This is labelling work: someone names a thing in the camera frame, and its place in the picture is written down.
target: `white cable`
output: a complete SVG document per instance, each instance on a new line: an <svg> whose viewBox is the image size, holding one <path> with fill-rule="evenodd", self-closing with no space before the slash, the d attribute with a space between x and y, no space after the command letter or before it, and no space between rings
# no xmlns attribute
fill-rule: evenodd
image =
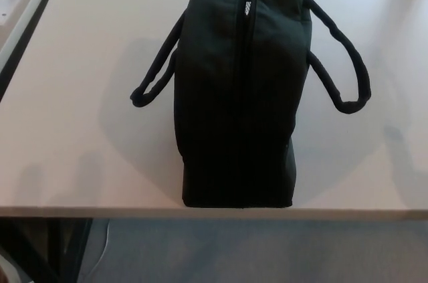
<svg viewBox="0 0 428 283"><path fill-rule="evenodd" d="M100 258L98 258L98 261L95 263L94 267L89 271L89 273L83 278L82 282L85 282L97 269L98 265L100 265L102 258L104 257L104 254L106 253L107 250L107 245L108 245L108 235L110 233L110 219L108 220L107 223L107 230L106 230L106 241L104 242L104 248L102 250L102 253L100 255Z"/></svg>

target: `zipper track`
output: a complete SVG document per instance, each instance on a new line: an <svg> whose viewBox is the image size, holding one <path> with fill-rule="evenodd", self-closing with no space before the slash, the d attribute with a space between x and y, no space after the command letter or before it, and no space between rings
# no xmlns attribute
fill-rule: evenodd
<svg viewBox="0 0 428 283"><path fill-rule="evenodd" d="M238 0L237 15L236 15L236 39L235 39L235 55L233 60L233 113L239 115L239 107L241 106L241 69L242 59L244 57L244 41L245 41L245 0Z"/></svg>

